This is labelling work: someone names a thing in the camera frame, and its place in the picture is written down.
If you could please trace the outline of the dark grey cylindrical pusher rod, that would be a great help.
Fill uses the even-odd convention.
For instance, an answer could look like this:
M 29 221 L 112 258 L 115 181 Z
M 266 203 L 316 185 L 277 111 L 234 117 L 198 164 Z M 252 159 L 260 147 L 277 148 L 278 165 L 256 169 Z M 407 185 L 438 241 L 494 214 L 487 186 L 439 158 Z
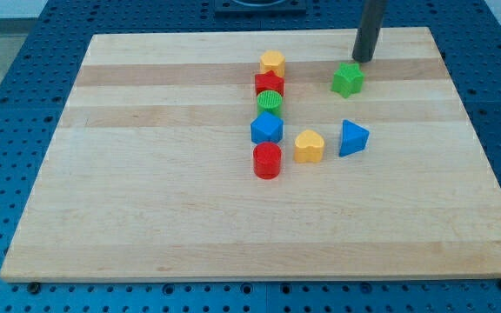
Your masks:
M 368 63 L 373 58 L 383 24 L 387 0 L 365 0 L 352 51 L 352 58 Z

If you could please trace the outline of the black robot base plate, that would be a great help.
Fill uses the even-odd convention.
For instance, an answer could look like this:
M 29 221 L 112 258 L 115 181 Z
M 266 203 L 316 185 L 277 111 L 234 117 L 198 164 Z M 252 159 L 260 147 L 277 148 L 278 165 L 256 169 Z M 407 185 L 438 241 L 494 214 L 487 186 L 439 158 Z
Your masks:
M 214 14 L 304 13 L 307 0 L 212 0 Z

